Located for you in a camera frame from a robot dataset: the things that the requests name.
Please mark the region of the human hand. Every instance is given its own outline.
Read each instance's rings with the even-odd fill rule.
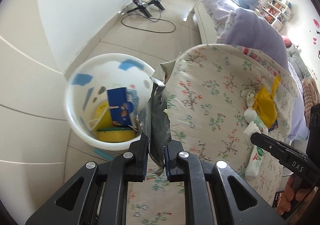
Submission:
[[[284,193],[281,196],[281,199],[277,208],[277,213],[279,213],[280,215],[282,215],[284,212],[290,211],[291,209],[290,202],[293,200],[294,197],[297,201],[300,202],[304,199],[304,197],[310,191],[310,189],[300,189],[299,191],[297,191],[297,193],[295,193],[295,191],[292,188],[293,181],[294,181],[294,174],[292,174],[289,177],[287,184],[285,185]],[[316,189],[313,189],[312,192],[308,195],[308,197],[300,205],[299,209],[291,218],[288,224],[294,224],[301,218],[302,214],[305,212],[305,210],[309,206],[315,194],[316,194]]]

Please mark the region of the floral tablecloth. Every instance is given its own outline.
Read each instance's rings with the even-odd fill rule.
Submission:
[[[244,177],[253,145],[243,136],[248,124],[241,91],[257,92],[265,85],[270,92],[276,75],[281,77],[274,97],[278,126],[269,136],[284,141],[298,95],[287,71],[261,51],[240,46],[200,45],[186,51],[166,84],[172,138],[202,161],[224,160]],[[258,177],[244,179],[271,204],[282,168],[266,152]],[[165,173],[158,177],[155,170],[149,158],[146,181],[129,184],[127,224],[185,224],[183,183],[169,183]]]

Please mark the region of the trash bin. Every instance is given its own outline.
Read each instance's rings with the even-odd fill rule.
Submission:
[[[85,61],[70,77],[65,93],[65,110],[73,131],[93,147],[127,150],[140,136],[118,143],[99,141],[90,130],[89,121],[97,106],[108,99],[106,90],[121,87],[133,90],[137,111],[143,109],[151,95],[153,72],[147,63],[126,54],[103,54]]]

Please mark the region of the triangular cutout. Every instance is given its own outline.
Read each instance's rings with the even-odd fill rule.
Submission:
[[[80,177],[77,179],[73,185],[58,199],[55,201],[55,205],[64,208],[68,211],[72,211],[75,204],[77,197],[79,195],[80,189],[84,182],[84,178]]]
[[[245,211],[258,204],[257,200],[233,176],[228,177],[228,182],[240,211]]]

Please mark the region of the gray wrapper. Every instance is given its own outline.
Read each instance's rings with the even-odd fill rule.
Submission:
[[[170,120],[164,112],[167,109],[167,89],[165,84],[173,71],[175,61],[161,63],[151,77],[153,89],[146,107],[138,114],[142,131],[149,138],[149,155],[159,166],[155,172],[164,171],[164,146],[171,142]]]

